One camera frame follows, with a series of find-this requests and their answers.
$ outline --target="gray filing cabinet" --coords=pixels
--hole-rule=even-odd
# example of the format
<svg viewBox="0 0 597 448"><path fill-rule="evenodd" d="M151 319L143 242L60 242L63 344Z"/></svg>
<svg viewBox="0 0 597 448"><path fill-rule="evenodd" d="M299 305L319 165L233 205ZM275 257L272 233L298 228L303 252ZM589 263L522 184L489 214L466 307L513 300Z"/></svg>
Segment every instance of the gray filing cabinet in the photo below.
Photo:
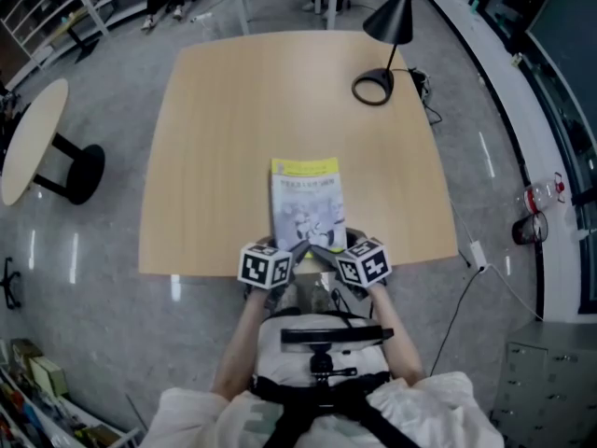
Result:
<svg viewBox="0 0 597 448"><path fill-rule="evenodd" d="M582 446L597 426L597 325L533 322L510 335L492 422L514 446Z"/></svg>

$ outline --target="black baseboard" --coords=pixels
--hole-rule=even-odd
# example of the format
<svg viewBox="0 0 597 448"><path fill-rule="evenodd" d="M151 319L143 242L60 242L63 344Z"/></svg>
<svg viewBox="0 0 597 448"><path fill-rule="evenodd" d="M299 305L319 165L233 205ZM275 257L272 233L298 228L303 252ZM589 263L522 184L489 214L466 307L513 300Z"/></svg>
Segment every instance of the black baseboard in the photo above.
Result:
<svg viewBox="0 0 597 448"><path fill-rule="evenodd" d="M435 0L427 0L436 12L441 16L441 18L448 24L452 32L456 35L460 44L465 49L468 57L471 59L477 71L483 78L485 82L485 87L487 88L489 94L492 96L493 103L497 108L498 113L500 114L500 118L504 122L504 126L506 127L507 136L510 140L510 144L512 145L512 149L514 150L514 155L516 157L516 162L519 166L519 171L521 172L522 183L525 186L529 186L531 184L531 180L529 179L528 172L526 170L526 162L524 160L524 156L522 156L521 145L519 144L519 140L514 133L514 128L512 127L512 122L510 118L507 116L506 109L504 105L502 105L502 101L500 100L499 96L497 95L497 91L492 84L489 76L485 72L483 65L480 63L477 55L475 52L468 46L466 43L465 38L456 28L456 25L452 23L448 15L444 12L444 10L437 4ZM536 297L536 312L543 316L543 302L545 299L545 285L544 285L544 271L543 271L543 248L541 244L535 245L535 267L536 267L536 280L537 280L537 297Z"/></svg>

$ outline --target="black ring lamp base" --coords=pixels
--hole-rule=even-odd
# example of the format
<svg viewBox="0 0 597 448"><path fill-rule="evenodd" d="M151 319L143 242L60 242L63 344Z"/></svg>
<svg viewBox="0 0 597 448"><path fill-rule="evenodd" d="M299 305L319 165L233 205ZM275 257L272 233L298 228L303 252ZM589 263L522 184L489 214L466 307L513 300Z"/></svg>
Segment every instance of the black ring lamp base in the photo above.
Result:
<svg viewBox="0 0 597 448"><path fill-rule="evenodd" d="M381 100L377 101L370 101L363 98L358 91L356 90L357 86L364 81L370 81L372 83L377 83L383 88L383 92L385 96ZM394 90L394 75L392 71L387 68L375 68L374 70L369 70L363 73L362 75L356 77L353 81L353 95L361 103L370 106L381 106L385 105L390 96L392 96L392 91Z"/></svg>

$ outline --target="book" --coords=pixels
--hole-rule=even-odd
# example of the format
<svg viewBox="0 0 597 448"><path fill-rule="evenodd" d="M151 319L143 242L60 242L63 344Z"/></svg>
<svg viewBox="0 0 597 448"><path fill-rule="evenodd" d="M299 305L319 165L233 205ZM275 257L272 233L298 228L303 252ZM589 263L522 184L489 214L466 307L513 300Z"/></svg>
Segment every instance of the book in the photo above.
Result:
<svg viewBox="0 0 597 448"><path fill-rule="evenodd" d="M271 160L271 212L279 249L290 251L302 241L332 252L346 249L338 159Z"/></svg>

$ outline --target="white t-shirt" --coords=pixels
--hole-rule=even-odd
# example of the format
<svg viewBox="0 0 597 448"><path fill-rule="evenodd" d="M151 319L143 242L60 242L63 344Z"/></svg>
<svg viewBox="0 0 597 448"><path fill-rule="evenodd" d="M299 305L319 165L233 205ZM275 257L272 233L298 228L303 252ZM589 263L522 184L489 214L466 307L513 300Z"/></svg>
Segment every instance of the white t-shirt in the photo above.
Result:
<svg viewBox="0 0 597 448"><path fill-rule="evenodd" d="M362 326L367 321L353 319ZM283 385L305 386L311 381L308 353L284 353L280 329L345 327L329 315L301 315L270 319L259 333L256 373ZM350 355L330 354L334 369L357 367L359 374L387 371L379 346ZM341 377L330 378L339 383ZM367 400L390 423L426 447L503 448L502 436L473 398L473 386L464 373L426 378L408 387L403 379L380 386ZM282 416L282 405L263 401L245 391L233 401L213 393L180 388L166 390L142 448L261 448ZM296 448L375 447L382 444L368 430L341 415L316 418L301 435Z"/></svg>

